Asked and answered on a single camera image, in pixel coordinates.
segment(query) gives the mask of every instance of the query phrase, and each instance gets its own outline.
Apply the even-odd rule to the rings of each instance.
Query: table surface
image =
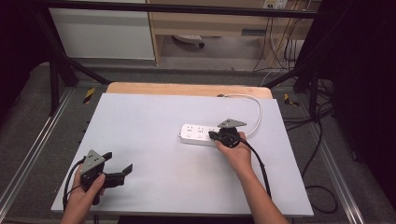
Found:
[[[120,88],[132,94],[118,94]],[[176,95],[177,89],[184,95]],[[186,96],[189,92],[204,96]],[[240,129],[246,132],[258,117],[255,102],[207,95],[252,92],[262,97],[263,117],[259,129],[247,140],[262,155],[274,202],[286,216],[313,216],[276,100],[271,99],[268,89],[145,83],[109,86],[73,160],[74,164],[94,149],[99,154],[113,152],[113,159],[106,162],[106,173],[119,172],[134,163],[125,185],[108,189],[92,211],[113,215],[248,215],[240,183],[224,156],[214,147],[182,144],[177,132],[184,123],[209,126],[224,116],[246,121],[248,126]],[[252,163],[263,183],[256,158]],[[62,193],[51,210],[62,211]]]

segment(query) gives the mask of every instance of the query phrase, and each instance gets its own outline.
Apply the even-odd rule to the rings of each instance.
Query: white power strip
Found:
[[[182,143],[200,145],[200,146],[214,146],[215,143],[209,137],[209,132],[218,133],[220,128],[208,127],[195,124],[184,124],[181,127],[179,136]]]

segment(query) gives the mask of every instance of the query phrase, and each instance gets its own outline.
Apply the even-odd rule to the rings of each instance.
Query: hand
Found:
[[[61,224],[83,223],[85,220],[85,216],[87,216],[88,212],[90,211],[93,198],[95,197],[96,193],[102,189],[102,186],[105,183],[106,177],[105,175],[101,174],[93,181],[88,191],[85,192],[84,189],[82,189],[80,183],[80,169],[81,165],[76,170],[72,186],[72,189],[76,189],[73,189],[70,192],[69,201],[64,211],[64,216],[62,217]]]
[[[244,133],[239,133],[239,135],[246,140]],[[227,157],[228,162],[238,175],[253,172],[251,168],[251,150],[244,143],[240,142],[234,148],[226,147],[220,141],[215,141],[215,144],[219,151]]]

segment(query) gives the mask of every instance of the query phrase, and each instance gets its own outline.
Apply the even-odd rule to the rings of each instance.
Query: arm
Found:
[[[80,185],[80,168],[81,166],[79,166],[75,172],[72,189],[76,189],[73,189],[70,192],[70,198],[66,209],[64,210],[64,216],[62,217],[61,224],[84,223],[85,216],[87,216],[91,209],[93,198],[105,183],[105,175],[99,175],[95,181],[93,181],[93,184],[88,191],[85,192]]]
[[[251,167],[251,151],[243,143],[235,148],[224,146],[216,141],[216,146],[228,159],[241,181],[242,189],[247,198],[247,204],[256,224],[263,223],[289,223],[277,209],[276,205],[268,196],[262,183],[254,174]]]

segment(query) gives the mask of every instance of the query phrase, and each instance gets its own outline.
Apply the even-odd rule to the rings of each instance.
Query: floor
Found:
[[[252,72],[256,64],[256,70],[266,68],[265,60],[258,60],[261,51],[255,39],[204,37],[204,41],[205,47],[201,49],[198,46],[178,42],[171,36],[166,37],[162,62],[159,65],[152,64],[152,62],[122,61],[118,62],[117,68],[114,68],[112,62],[105,64],[88,60],[85,63],[103,77],[134,82],[259,86],[287,71],[287,69],[267,69]],[[284,60],[282,64],[285,67],[289,66]],[[60,214],[50,211],[55,191],[64,179],[74,152],[78,149],[78,142],[84,136],[84,130],[89,125],[100,93],[106,90],[106,86],[98,85],[82,74],[78,76],[81,82],[77,88],[63,89],[70,90],[70,100],[55,128],[51,130],[49,138],[40,149],[40,153],[36,155],[34,164],[28,171],[29,175],[22,180],[23,184],[18,190],[18,195],[11,200],[12,205],[7,210],[5,223],[54,223],[61,217]],[[272,92],[278,100],[283,117],[304,117],[303,100],[307,95],[294,94],[291,88],[293,82],[294,79],[291,78],[273,88]],[[87,90],[92,86],[96,88],[95,94],[90,103],[84,105],[82,101]],[[292,102],[300,106],[285,104],[285,93],[289,95]],[[40,130],[45,126],[49,111],[48,67],[43,65],[32,72],[31,79],[21,93],[21,99],[10,109],[7,119],[1,123],[0,156],[12,158],[12,160],[0,163],[0,192],[6,192],[9,189],[8,184],[18,172],[25,156],[29,154]],[[313,127],[311,124],[306,124],[288,132],[297,164],[301,170],[304,169],[317,144]],[[322,127],[325,143],[331,150],[353,199],[359,207],[364,223],[396,223],[396,213],[375,183],[370,171],[364,163],[353,161],[352,152],[336,117],[324,118]],[[322,154],[319,153],[313,159],[304,182],[306,185],[321,185],[328,188],[336,195],[339,208],[333,214],[321,213],[314,209],[314,217],[295,218],[290,222],[350,222]],[[331,210],[334,207],[332,197],[327,192],[309,190],[308,197],[321,209]],[[101,219],[110,219],[109,223],[115,223],[114,219],[117,218],[101,217]]]

